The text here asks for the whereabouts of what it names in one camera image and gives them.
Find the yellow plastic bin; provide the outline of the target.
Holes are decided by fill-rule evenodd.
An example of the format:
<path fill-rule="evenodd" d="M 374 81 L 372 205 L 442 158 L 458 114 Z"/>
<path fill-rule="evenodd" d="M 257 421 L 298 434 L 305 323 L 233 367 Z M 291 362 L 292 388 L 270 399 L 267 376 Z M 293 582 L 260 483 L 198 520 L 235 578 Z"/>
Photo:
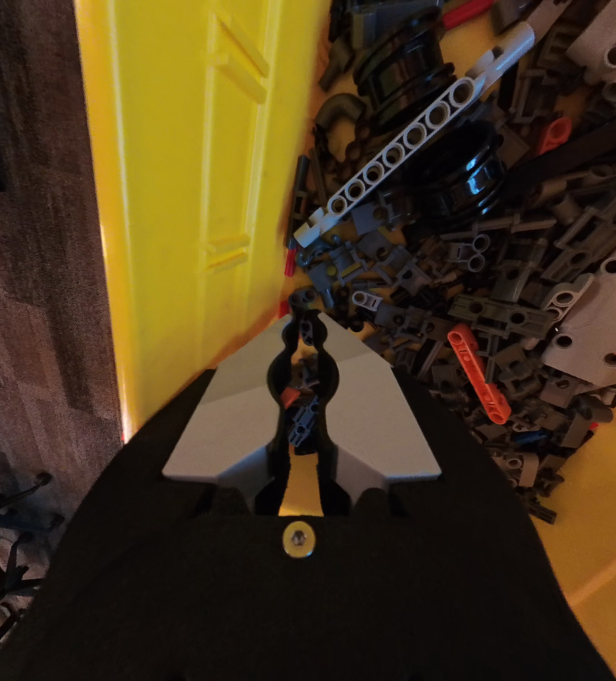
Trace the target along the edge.
<path fill-rule="evenodd" d="M 122 438 L 274 321 L 329 1 L 75 1 Z M 616 675 L 616 409 L 534 524 Z"/>

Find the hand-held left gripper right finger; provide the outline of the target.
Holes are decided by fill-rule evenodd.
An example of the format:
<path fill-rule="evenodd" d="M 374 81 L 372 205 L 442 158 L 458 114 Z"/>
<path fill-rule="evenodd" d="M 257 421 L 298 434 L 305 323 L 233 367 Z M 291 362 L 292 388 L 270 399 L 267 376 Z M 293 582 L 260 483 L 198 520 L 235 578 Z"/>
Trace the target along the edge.
<path fill-rule="evenodd" d="M 318 485 L 325 514 L 348 514 L 368 489 L 441 473 L 390 364 L 322 312 L 310 312 L 318 353 Z"/>

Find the white long holed beam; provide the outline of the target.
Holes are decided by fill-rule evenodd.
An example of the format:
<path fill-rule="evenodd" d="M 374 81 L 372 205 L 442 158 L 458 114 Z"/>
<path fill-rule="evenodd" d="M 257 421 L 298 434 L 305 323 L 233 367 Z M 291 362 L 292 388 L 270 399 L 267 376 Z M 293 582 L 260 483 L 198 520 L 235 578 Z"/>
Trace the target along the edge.
<path fill-rule="evenodd" d="M 453 83 L 334 193 L 325 209 L 316 209 L 295 231 L 294 240 L 300 246 L 308 247 L 321 234 L 336 226 L 408 158 L 476 100 L 486 83 L 485 73 L 475 78 L 465 76 Z"/>

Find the black pulley wheel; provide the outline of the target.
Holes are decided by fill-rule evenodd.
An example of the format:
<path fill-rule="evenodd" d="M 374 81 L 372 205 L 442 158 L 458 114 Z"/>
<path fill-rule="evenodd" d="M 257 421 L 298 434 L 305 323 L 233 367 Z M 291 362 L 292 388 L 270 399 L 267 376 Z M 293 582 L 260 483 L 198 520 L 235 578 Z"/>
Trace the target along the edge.
<path fill-rule="evenodd" d="M 463 124 L 406 162 L 403 184 L 420 220 L 442 232 L 470 225 L 498 200 L 505 166 L 488 121 Z"/>
<path fill-rule="evenodd" d="M 371 104 L 374 135 L 405 126 L 457 80 L 439 41 L 440 10 L 417 12 L 378 39 L 360 58 L 353 78 L 359 96 Z"/>

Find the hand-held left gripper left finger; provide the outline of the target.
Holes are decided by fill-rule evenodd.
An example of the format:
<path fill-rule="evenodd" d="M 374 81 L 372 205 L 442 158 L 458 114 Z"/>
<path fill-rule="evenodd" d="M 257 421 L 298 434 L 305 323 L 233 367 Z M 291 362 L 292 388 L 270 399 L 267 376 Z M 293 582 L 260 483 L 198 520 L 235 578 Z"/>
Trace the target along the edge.
<path fill-rule="evenodd" d="M 273 443 L 284 416 L 299 323 L 287 314 L 219 363 L 162 474 L 237 489 L 251 511 L 279 474 Z"/>

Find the orange holed beam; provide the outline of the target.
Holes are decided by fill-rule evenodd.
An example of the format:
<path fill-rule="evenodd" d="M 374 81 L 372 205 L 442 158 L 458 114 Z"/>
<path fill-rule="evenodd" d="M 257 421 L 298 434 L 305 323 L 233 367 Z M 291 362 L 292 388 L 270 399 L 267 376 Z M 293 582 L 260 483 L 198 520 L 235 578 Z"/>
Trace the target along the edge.
<path fill-rule="evenodd" d="M 477 354 L 478 344 L 469 326 L 465 323 L 455 325 L 448 333 L 448 341 L 488 418 L 496 424 L 505 424 L 511 407 L 497 385 L 487 382 L 485 364 Z"/>

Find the pile of grey bricks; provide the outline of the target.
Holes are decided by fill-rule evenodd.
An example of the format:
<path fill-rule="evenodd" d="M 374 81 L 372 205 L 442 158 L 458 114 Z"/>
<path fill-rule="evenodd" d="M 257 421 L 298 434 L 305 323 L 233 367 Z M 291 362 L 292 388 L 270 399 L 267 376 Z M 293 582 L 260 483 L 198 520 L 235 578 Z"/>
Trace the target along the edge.
<path fill-rule="evenodd" d="M 430 7 L 440 10 L 439 45 L 456 81 L 485 73 L 487 84 L 336 226 L 296 252 L 328 314 L 353 332 L 373 328 L 368 347 L 457 414 L 529 514 L 547 524 L 557 514 L 542 500 L 616 404 L 616 384 L 595 386 L 542 362 L 616 251 L 616 82 L 587 84 L 585 69 L 566 56 L 609 3 L 467 1 L 444 11 L 445 1 L 332 1 L 329 60 L 318 82 L 324 93 L 344 74 L 354 82 L 355 66 L 378 39 Z M 354 88 L 325 99 L 313 119 L 286 240 L 414 120 L 374 135 L 369 98 Z M 440 232 L 420 220 L 403 168 L 477 121 L 500 136 L 505 179 L 489 212 Z M 488 418 L 449 344 L 458 323 L 473 332 L 487 382 L 511 407 L 503 425 Z"/>

